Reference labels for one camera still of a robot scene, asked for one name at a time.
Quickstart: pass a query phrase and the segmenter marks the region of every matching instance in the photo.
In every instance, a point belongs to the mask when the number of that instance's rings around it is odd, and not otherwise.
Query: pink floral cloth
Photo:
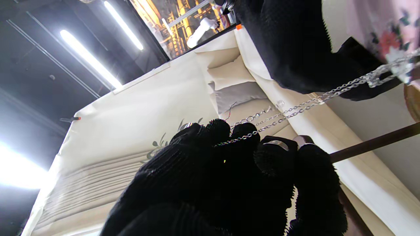
[[[392,62],[419,47],[419,17],[420,0],[347,0],[347,33],[383,62]],[[409,83],[411,74],[399,78]]]

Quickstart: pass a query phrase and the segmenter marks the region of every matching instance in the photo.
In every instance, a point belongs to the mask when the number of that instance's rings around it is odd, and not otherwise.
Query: ceiling
[[[71,118],[113,88],[62,40],[71,32],[122,84],[169,60],[127,1],[109,2],[144,45],[138,50],[102,0],[0,4],[0,142],[45,170]],[[37,190],[0,185],[0,235],[16,235]]]

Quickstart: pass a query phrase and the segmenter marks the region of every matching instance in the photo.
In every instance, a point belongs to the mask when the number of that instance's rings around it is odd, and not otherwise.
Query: wooden rod
[[[332,163],[373,151],[420,134],[420,122],[330,154]]]

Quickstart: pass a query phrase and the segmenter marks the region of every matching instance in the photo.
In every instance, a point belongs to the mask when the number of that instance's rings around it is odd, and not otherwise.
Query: ring
[[[279,141],[279,140],[269,141],[268,143],[264,143],[263,145],[266,145],[266,144],[277,145],[277,146],[283,148],[284,150],[289,151],[289,147],[285,143],[283,143],[282,141]]]

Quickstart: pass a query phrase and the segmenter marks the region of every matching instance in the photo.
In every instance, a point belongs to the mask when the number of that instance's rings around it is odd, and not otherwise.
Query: chain link
[[[238,142],[240,140],[245,140],[247,138],[251,138],[253,135],[257,135],[258,133],[263,132],[266,129],[269,129],[269,128],[273,127],[273,126],[276,126],[276,125],[282,123],[283,121],[286,121],[286,120],[288,120],[288,119],[290,119],[290,118],[292,118],[294,116],[297,116],[300,113],[303,113],[303,112],[305,112],[307,110],[310,110],[312,107],[314,107],[316,105],[323,104],[324,102],[326,102],[326,101],[328,101],[328,100],[330,100],[330,99],[332,99],[334,97],[340,96],[341,94],[343,94],[343,93],[345,93],[345,92],[347,92],[347,91],[349,91],[349,90],[351,90],[353,88],[356,88],[356,87],[358,87],[361,84],[368,83],[369,84],[369,87],[371,87],[371,88],[374,88],[376,86],[380,86],[380,85],[382,85],[382,84],[384,84],[384,83],[386,83],[386,82],[394,79],[396,76],[398,76],[398,75],[391,75],[391,76],[389,76],[389,77],[387,77],[387,78],[385,78],[383,80],[380,80],[379,79],[379,76],[381,74],[383,74],[383,73],[385,73],[387,71],[390,71],[392,67],[401,66],[402,63],[407,63],[409,60],[411,60],[415,56],[419,56],[419,55],[420,55],[420,49],[417,49],[414,52],[409,53],[409,54],[405,55],[404,57],[399,58],[399,59],[395,60],[394,62],[392,62],[390,64],[379,66],[376,70],[374,70],[372,72],[369,72],[369,73],[367,73],[364,76],[361,76],[361,77],[359,77],[357,79],[354,79],[354,80],[352,80],[352,81],[350,81],[350,82],[348,82],[346,84],[343,84],[343,85],[341,85],[341,86],[339,86],[339,87],[337,87],[337,88],[335,88],[335,89],[333,89],[333,90],[331,90],[329,92],[326,92],[326,93],[324,93],[324,94],[322,94],[322,95],[320,95],[318,97],[314,97],[311,100],[308,100],[306,102],[302,102],[301,104],[299,104],[297,106],[294,106],[293,108],[290,108],[290,109],[284,111],[283,113],[278,113],[278,114],[275,114],[274,116],[271,116],[269,118],[264,119],[263,121],[255,124],[255,125],[256,126],[259,126],[259,125],[261,125],[261,124],[263,124],[265,122],[268,122],[270,120],[273,120],[275,118],[278,118],[281,115],[283,116],[283,118],[281,118],[281,119],[279,119],[277,121],[274,121],[273,123],[271,123],[271,124],[269,124],[267,126],[264,126],[264,127],[260,128],[260,129],[258,129],[258,131],[254,131],[252,133],[249,133],[249,134],[244,135],[242,137],[239,137],[237,139],[232,139],[232,140],[229,140],[227,142],[219,143],[219,144],[215,145],[215,147],[217,147],[217,146],[224,146],[224,145],[227,145],[227,144],[230,144],[230,143]],[[300,108],[298,111],[293,112],[290,115],[286,115],[287,113],[292,112],[294,110],[297,110],[298,108]],[[233,128],[235,126],[239,125],[239,124],[250,123],[255,118],[258,118],[262,114],[268,113],[269,111],[271,111],[271,106],[269,106],[267,110],[262,110],[261,112],[256,113],[255,115],[248,116],[246,119],[242,119],[241,121],[236,122],[234,125],[231,126],[231,130],[233,130]]]

